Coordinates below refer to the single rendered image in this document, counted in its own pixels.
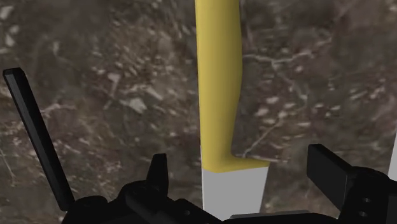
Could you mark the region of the white slim object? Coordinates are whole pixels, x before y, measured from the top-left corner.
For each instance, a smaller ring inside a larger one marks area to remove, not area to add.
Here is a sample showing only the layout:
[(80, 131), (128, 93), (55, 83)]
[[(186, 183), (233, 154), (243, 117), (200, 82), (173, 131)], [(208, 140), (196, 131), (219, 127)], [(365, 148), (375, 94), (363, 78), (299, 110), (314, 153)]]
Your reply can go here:
[(387, 175), (390, 179), (397, 181), (397, 133), (394, 139), (389, 170)]

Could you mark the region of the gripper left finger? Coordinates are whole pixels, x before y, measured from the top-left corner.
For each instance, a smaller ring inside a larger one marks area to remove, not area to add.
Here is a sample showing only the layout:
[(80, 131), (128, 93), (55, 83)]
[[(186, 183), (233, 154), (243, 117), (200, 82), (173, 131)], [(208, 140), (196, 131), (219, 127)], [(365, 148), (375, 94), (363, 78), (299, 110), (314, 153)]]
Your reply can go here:
[(167, 156), (153, 155), (147, 177), (127, 183), (111, 202), (100, 195), (74, 199), (24, 71), (5, 69), (3, 78), (24, 123), (60, 210), (61, 224), (221, 224), (186, 199), (168, 197)]

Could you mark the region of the yellow-handled knife with grey blade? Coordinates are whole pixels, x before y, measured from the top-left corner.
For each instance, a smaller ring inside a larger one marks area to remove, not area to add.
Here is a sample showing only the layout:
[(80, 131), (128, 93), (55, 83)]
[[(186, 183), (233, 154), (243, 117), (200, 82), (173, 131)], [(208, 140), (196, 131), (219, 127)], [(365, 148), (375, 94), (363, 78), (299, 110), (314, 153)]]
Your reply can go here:
[(242, 84), (239, 0), (195, 0), (203, 209), (259, 213), (270, 163), (232, 155)]

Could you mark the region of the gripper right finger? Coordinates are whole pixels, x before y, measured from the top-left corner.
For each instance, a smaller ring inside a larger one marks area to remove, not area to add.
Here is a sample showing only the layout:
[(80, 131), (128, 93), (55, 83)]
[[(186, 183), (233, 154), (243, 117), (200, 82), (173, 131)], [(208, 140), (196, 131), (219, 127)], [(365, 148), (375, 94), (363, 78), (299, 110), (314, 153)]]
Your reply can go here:
[(386, 174), (310, 144), (307, 176), (340, 211), (335, 224), (397, 224), (397, 181)]

